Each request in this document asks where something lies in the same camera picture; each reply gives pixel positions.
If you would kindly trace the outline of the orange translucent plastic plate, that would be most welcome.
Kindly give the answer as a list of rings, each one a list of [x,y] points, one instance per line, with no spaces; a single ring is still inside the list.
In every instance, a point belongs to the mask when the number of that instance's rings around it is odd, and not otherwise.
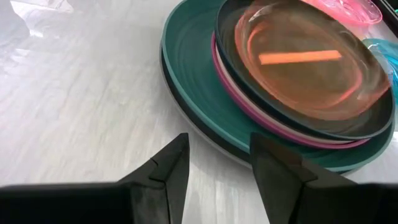
[[[255,0],[239,18],[234,40],[250,77],[311,118],[353,118],[389,89],[386,73],[361,41],[301,0]]]

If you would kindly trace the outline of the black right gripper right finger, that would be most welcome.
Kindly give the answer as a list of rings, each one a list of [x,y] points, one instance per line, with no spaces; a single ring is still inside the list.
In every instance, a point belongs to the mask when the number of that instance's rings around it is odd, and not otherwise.
[[[250,160],[270,224],[398,224],[398,184],[359,184],[259,133]]]

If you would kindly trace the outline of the large teal plastic plate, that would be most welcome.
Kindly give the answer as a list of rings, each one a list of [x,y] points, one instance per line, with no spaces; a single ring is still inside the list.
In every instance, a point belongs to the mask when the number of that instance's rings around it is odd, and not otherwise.
[[[225,1],[183,0],[170,13],[162,34],[164,77],[199,132],[245,163],[249,163],[250,135],[257,132],[339,173],[358,169],[387,149],[394,126],[352,149],[316,149],[281,138],[244,114],[222,86],[211,56],[216,15]]]

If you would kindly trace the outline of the blue translucent plastic plate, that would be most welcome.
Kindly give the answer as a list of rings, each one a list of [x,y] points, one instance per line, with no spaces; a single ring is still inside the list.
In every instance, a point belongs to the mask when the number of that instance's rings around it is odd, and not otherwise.
[[[364,39],[362,42],[387,73],[394,98],[398,103],[398,44],[382,39]]]

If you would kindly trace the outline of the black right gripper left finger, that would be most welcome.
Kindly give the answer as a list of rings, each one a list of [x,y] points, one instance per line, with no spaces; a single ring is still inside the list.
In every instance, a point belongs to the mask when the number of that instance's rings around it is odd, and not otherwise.
[[[181,133],[116,182],[0,187],[0,224],[181,224],[189,170]]]

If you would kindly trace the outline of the pink translucent plastic plate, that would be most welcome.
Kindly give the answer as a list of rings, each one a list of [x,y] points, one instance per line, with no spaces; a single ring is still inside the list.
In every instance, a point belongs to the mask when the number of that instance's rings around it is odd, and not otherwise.
[[[341,23],[369,26],[382,21],[382,12],[371,0],[302,0]]]

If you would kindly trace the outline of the dark navy plastic plate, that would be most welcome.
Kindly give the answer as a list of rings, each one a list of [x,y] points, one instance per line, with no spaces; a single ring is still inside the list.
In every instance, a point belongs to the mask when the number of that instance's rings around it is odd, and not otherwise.
[[[390,82],[389,89],[366,111],[353,118],[339,121],[311,118],[285,106],[272,95],[266,93],[250,77],[238,54],[234,40],[234,31],[239,18],[254,1],[226,0],[216,16],[215,37],[216,48],[223,65],[232,79],[258,107],[282,122],[292,123],[310,133],[332,139],[368,139],[381,134],[392,125],[395,106]]]

